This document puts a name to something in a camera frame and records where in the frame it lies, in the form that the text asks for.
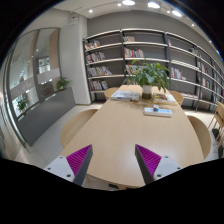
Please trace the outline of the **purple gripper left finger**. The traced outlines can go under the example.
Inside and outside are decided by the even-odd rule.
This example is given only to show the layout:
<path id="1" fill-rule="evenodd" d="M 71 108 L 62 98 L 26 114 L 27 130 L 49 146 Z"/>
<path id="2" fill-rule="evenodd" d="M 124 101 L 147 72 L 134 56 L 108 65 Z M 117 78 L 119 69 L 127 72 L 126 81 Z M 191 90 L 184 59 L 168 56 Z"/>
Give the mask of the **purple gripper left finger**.
<path id="1" fill-rule="evenodd" d="M 92 146 L 88 145 L 67 157 L 58 156 L 44 170 L 82 186 L 92 156 Z"/>

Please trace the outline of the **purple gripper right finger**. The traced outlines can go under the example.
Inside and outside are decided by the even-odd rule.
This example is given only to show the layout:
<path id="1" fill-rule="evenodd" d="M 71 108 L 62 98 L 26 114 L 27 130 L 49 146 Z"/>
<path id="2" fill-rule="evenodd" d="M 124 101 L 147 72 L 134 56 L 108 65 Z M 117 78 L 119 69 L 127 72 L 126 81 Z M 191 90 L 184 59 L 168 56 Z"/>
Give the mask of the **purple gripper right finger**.
<path id="1" fill-rule="evenodd" d="M 135 156 L 145 184 L 150 184 L 182 169 L 170 156 L 160 156 L 138 144 L 135 145 Z"/>

